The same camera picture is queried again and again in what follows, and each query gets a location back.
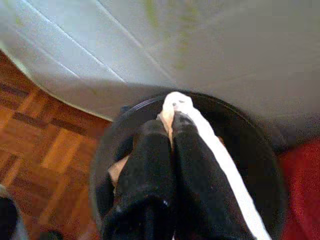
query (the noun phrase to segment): white cloth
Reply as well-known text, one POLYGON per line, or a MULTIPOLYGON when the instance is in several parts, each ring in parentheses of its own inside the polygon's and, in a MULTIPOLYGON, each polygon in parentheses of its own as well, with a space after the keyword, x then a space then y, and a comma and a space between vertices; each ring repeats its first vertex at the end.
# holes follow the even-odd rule
POLYGON ((158 115, 167 131, 172 144, 172 123, 175 112, 189 116, 197 127, 200 137, 213 152, 216 161, 227 177, 233 194, 238 202, 243 218, 252 235, 258 240, 271 240, 265 225, 256 210, 256 206, 239 174, 234 161, 225 146, 215 135, 209 122, 194 108, 192 99, 180 92, 168 94, 164 100, 161 113, 158 115))

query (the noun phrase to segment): black laundry basket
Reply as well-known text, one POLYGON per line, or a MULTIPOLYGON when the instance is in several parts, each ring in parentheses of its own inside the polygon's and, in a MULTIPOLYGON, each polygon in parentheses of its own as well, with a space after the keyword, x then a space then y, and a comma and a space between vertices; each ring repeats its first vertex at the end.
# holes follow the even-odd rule
MULTIPOLYGON (((280 239, 286 199, 277 159, 263 132, 234 106, 212 96, 185 92, 210 122, 240 172, 256 209, 273 240, 280 239)), ((143 123, 155 119, 166 95, 145 100, 122 114, 106 129, 91 166, 90 198, 97 228, 113 205, 113 186, 108 168, 132 148, 132 136, 143 123)))

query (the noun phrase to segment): folded clothes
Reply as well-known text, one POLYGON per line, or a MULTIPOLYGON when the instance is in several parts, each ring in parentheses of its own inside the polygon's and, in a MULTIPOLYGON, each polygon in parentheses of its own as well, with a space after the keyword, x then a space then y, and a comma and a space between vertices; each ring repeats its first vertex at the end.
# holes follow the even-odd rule
POLYGON ((226 175, 233 194, 242 212, 243 218, 252 235, 258 240, 271 240, 263 220, 256 210, 255 204, 239 174, 234 161, 225 146, 215 135, 210 123, 194 108, 192 99, 180 92, 168 94, 164 100, 161 113, 158 115, 173 143, 173 129, 175 113, 187 115, 196 125, 198 134, 214 154, 220 168, 226 175))

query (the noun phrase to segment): parquet floor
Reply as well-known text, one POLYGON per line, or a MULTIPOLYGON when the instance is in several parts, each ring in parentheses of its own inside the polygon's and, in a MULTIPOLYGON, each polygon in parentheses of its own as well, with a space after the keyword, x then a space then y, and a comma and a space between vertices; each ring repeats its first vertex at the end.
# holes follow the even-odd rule
POLYGON ((51 229, 65 239, 95 239, 87 236, 94 232, 90 162, 109 124, 49 96, 0 52, 0 182, 30 239, 51 229))

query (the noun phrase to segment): red fabric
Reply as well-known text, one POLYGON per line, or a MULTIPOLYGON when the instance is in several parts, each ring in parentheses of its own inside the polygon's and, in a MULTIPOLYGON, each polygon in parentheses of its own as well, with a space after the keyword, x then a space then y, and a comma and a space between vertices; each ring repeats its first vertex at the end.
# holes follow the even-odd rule
POLYGON ((320 138, 279 158, 289 193, 282 240, 320 240, 320 138))

